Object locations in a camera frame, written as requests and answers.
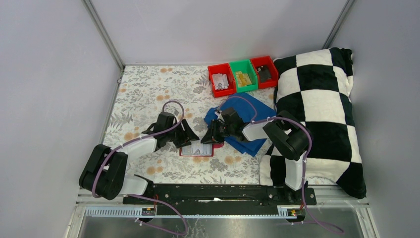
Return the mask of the red leather card holder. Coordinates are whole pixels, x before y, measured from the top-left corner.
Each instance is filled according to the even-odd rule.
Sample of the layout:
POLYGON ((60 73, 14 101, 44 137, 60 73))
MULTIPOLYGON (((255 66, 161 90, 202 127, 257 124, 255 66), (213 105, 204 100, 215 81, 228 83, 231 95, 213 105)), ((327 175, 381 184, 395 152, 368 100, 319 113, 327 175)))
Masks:
POLYGON ((191 145, 181 147, 179 155, 184 157, 212 157, 214 149, 224 146, 224 143, 219 144, 202 144, 199 141, 191 142, 191 145))

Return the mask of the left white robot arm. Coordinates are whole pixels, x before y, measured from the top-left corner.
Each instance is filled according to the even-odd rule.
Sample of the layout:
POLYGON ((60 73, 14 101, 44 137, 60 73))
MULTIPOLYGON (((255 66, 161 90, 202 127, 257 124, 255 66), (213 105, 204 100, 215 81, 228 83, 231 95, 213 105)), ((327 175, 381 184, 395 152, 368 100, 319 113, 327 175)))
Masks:
POLYGON ((113 200, 123 193, 134 193, 139 202, 152 201, 154 191, 141 176, 129 176, 126 167, 130 161, 153 153, 172 142, 176 148, 191 145, 199 137, 192 131, 185 119, 178 121, 174 114, 161 112, 139 137, 127 141, 115 149, 98 144, 79 177, 79 186, 94 197, 113 200))

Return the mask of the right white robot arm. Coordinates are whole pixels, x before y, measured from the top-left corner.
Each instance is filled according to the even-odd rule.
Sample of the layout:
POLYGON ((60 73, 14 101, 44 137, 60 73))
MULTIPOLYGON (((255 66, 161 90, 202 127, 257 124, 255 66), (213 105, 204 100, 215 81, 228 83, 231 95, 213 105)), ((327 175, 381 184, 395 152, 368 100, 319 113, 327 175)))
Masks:
POLYGON ((288 111, 280 111, 274 117, 244 122, 233 108, 221 112, 221 116, 210 122, 201 139, 202 144, 220 144, 227 137, 241 142, 269 139, 285 158, 286 177, 284 198, 290 204, 297 204, 304 197, 305 183, 303 163, 312 148, 309 130, 288 111))

